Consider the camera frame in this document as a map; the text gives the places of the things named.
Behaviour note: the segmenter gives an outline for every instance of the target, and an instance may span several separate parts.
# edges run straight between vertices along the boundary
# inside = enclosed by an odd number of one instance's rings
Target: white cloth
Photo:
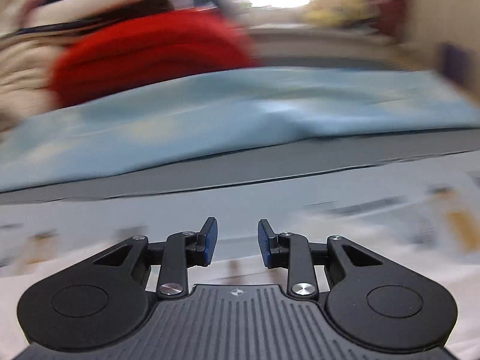
[[[66,23],[99,14],[137,0],[61,0],[39,7],[28,16],[25,27]]]
[[[332,220],[325,217],[309,216],[296,218],[292,226],[277,231],[293,231],[303,234],[312,242],[325,242],[329,235],[339,234],[357,242],[383,256],[425,275],[444,285],[458,304],[458,321],[447,348],[460,360],[480,358],[480,307],[477,294],[480,292],[480,267],[462,265],[449,261],[432,250],[418,250],[415,247],[398,244],[384,229],[364,226],[349,220]],[[37,264],[35,272],[23,276],[0,279],[0,358],[8,360],[26,346],[27,341],[16,319],[16,304],[21,295],[33,283],[71,266],[109,247],[101,244],[77,250],[61,258]],[[158,267],[152,269],[147,284],[154,290]],[[320,291],[327,291],[328,285],[323,267],[316,267]],[[267,270],[260,255],[213,262],[208,268],[189,269],[189,282],[225,285],[280,284],[287,282],[284,269]]]

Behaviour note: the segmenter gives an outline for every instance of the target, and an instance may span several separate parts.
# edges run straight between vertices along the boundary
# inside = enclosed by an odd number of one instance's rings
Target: red fabric
[[[382,34],[401,37],[407,21],[408,0],[370,0],[380,11],[375,27]]]
[[[179,77],[256,66],[251,42],[220,16],[183,10],[87,36],[55,65],[51,88],[69,107]]]

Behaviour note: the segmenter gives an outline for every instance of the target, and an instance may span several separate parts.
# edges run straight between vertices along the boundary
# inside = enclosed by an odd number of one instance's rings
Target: light blue cloth
[[[432,72],[209,73],[28,119],[0,147],[0,190],[309,137],[461,127],[480,127],[480,111]]]

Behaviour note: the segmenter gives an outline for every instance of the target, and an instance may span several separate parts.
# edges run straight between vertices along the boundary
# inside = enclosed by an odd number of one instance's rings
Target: circular cap
[[[367,302],[373,311],[390,318],[411,317],[423,306],[423,300],[419,294],[400,286],[375,288],[368,294]]]
[[[309,283],[297,283],[292,287],[292,291],[297,295],[311,295],[315,292],[315,286]]]
[[[53,309],[66,317],[88,317],[101,311],[109,300],[107,293],[94,286],[72,286],[57,292]]]
[[[178,295],[183,291],[183,286],[179,283],[165,283],[158,287],[164,295]]]

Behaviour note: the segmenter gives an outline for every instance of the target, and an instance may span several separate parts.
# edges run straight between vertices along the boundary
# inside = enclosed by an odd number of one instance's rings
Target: dark red object
[[[378,7],[380,13],[374,27],[384,35],[401,40],[407,21],[408,0],[370,0],[370,3]]]
[[[87,36],[56,64],[51,88],[63,107],[194,74],[256,66],[250,38],[219,15],[162,13]]]

